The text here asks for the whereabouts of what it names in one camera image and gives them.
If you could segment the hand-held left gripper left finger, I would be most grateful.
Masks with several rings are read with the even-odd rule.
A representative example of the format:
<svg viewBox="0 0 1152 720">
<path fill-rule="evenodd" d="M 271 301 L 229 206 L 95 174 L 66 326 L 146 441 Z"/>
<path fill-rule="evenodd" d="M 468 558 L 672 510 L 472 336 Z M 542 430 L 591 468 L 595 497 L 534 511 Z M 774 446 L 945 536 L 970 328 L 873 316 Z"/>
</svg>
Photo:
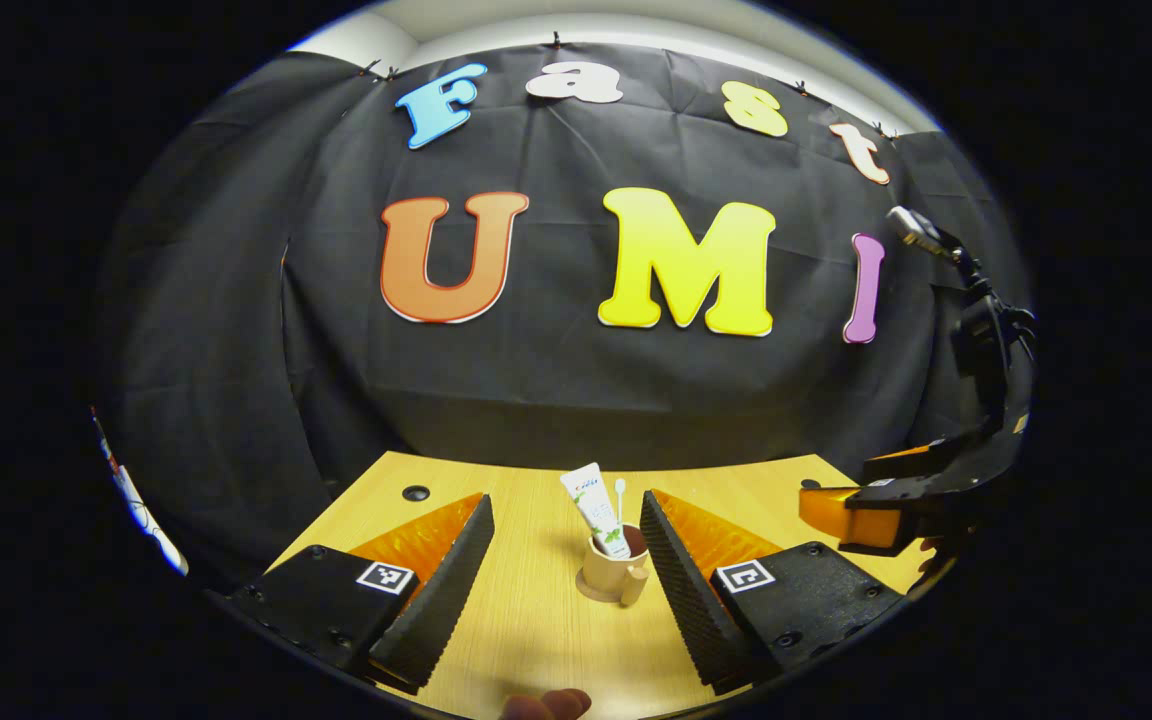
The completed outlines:
<svg viewBox="0 0 1152 720">
<path fill-rule="evenodd" d="M 463 497 L 348 552 L 310 544 L 227 596 L 227 611 L 334 669 L 417 694 L 493 536 L 490 497 Z"/>
</svg>

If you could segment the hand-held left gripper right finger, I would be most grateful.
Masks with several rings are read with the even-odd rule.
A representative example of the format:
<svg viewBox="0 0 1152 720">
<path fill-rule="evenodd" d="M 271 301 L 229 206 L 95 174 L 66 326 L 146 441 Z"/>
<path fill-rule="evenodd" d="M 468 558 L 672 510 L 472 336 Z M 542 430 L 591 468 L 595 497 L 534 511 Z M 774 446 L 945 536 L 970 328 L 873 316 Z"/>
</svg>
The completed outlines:
<svg viewBox="0 0 1152 720">
<path fill-rule="evenodd" d="M 717 694 L 803 669 L 902 600 L 827 544 L 782 550 L 660 488 L 645 492 L 641 532 Z"/>
</svg>

